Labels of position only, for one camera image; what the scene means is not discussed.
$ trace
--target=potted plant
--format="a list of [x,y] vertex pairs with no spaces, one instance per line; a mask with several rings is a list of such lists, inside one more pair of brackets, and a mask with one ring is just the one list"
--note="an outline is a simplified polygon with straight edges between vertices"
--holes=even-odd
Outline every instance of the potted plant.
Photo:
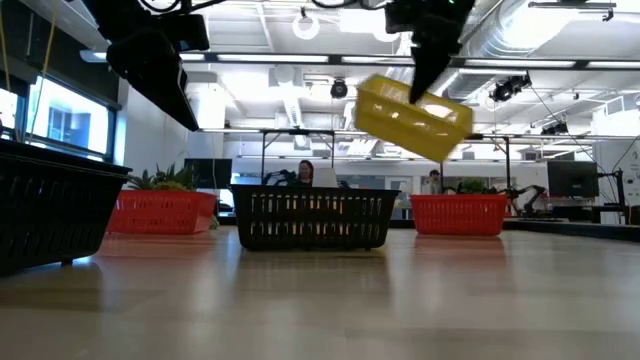
[[130,190],[120,192],[107,231],[147,234],[194,234],[216,228],[216,196],[195,191],[190,166],[176,172],[156,165],[156,174],[129,178]]

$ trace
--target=security camera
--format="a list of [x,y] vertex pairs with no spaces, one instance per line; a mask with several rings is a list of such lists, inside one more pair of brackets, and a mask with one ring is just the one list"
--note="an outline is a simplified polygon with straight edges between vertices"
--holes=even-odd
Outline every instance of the security camera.
[[342,99],[347,96],[347,84],[345,84],[344,79],[335,79],[333,81],[333,85],[331,86],[331,97],[334,99]]

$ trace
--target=woman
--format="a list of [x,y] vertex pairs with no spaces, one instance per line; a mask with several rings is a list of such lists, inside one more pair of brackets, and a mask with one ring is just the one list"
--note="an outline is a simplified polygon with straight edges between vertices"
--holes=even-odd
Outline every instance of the woman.
[[296,186],[313,185],[313,164],[309,160],[302,160],[298,164],[298,181]]

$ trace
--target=black monitor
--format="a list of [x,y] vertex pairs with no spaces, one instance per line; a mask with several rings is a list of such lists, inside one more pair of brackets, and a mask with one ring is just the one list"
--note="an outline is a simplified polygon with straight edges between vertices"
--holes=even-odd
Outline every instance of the black monitor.
[[226,189],[231,184],[231,159],[184,159],[193,166],[198,189]]
[[549,196],[593,198],[600,195],[598,166],[590,161],[549,161]]

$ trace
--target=window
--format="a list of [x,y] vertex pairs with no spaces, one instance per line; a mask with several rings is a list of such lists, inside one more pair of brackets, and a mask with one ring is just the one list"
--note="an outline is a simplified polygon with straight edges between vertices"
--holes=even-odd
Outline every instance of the window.
[[107,154],[109,118],[105,106],[49,79],[39,77],[31,86],[28,133]]
[[0,121],[5,128],[15,128],[18,95],[0,89]]

